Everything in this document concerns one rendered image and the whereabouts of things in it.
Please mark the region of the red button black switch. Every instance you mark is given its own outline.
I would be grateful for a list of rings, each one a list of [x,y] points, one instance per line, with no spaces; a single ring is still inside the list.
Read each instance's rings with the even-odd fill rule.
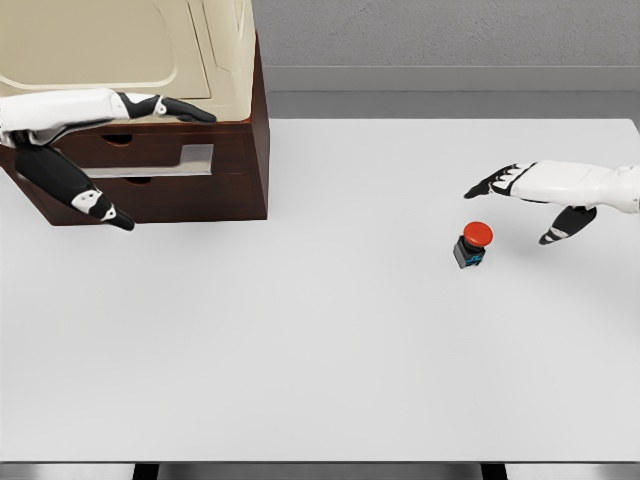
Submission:
[[[463,269],[479,265],[485,256],[485,247],[493,237],[493,231],[487,224],[478,221],[468,223],[453,248],[458,266]]]

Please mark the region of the brown cabinet with cream top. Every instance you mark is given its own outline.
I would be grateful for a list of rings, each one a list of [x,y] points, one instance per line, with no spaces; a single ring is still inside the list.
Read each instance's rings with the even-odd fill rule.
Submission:
[[[91,88],[174,98],[217,121],[147,116],[65,136],[127,144],[129,133],[241,133],[255,156],[238,173],[251,176],[268,212],[269,119],[251,0],[0,0],[0,98]],[[51,146],[62,153],[58,140]],[[144,184],[153,177],[220,174],[212,172],[213,152],[213,144],[184,145],[175,166],[115,168],[80,167],[62,154],[94,184],[111,178]],[[15,157],[0,144],[0,168],[50,223],[103,223],[19,175]]]

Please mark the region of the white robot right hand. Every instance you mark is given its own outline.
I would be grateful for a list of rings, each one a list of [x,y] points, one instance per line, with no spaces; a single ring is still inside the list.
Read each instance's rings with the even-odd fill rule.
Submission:
[[[616,209],[625,206],[613,170],[570,162],[508,165],[471,187],[464,197],[472,199],[490,193],[564,207],[540,237],[541,245],[577,234],[595,219],[599,205]]]

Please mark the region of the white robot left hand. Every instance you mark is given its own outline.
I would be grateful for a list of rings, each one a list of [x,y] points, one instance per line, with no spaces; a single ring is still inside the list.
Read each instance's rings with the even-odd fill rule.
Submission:
[[[131,231],[135,222],[51,144],[68,133],[147,116],[213,124],[214,114],[157,94],[110,88],[54,90],[0,98],[0,144],[16,151],[15,169],[59,203]]]

